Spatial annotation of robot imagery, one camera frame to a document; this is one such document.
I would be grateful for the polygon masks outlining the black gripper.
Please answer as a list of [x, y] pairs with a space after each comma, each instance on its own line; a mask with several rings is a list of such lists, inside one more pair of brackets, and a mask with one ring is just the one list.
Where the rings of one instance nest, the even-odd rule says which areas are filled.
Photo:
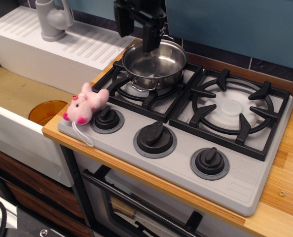
[[[151, 19], [165, 19], [167, 14], [163, 0], [115, 0], [114, 16], [121, 37], [134, 32], [134, 21], [140, 24]], [[160, 45], [166, 33], [165, 22], [148, 22], [143, 26], [143, 53], [150, 53]]]

